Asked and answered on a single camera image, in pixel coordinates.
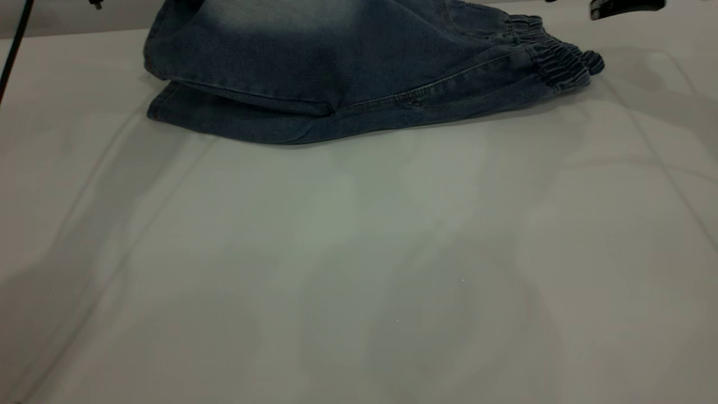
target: white table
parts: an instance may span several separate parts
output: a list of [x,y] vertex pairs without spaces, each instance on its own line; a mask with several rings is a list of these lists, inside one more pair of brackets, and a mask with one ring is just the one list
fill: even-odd
[[607,70],[308,147],[150,122],[146,31],[27,39],[0,109],[0,400],[718,402],[718,3],[504,9]]

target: elastic cuff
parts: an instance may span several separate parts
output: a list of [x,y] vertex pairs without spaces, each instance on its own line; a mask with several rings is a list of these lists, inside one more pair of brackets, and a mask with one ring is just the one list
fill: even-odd
[[598,53],[583,53],[575,45],[546,33],[540,17],[515,15],[508,23],[517,43],[531,54],[546,84],[556,93],[588,86],[590,76],[601,73],[604,68]]

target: faded denim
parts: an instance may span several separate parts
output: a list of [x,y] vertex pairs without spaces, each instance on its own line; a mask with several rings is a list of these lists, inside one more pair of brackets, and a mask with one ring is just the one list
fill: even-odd
[[519,109],[604,67],[540,17],[459,0],[166,0],[144,55],[171,80],[150,118],[275,144]]

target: denim pants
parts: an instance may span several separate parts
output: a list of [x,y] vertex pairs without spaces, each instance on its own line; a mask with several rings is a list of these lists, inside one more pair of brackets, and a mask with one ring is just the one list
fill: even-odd
[[274,144],[519,109],[604,67],[540,17],[460,0],[166,0],[144,56],[170,80],[150,118]]

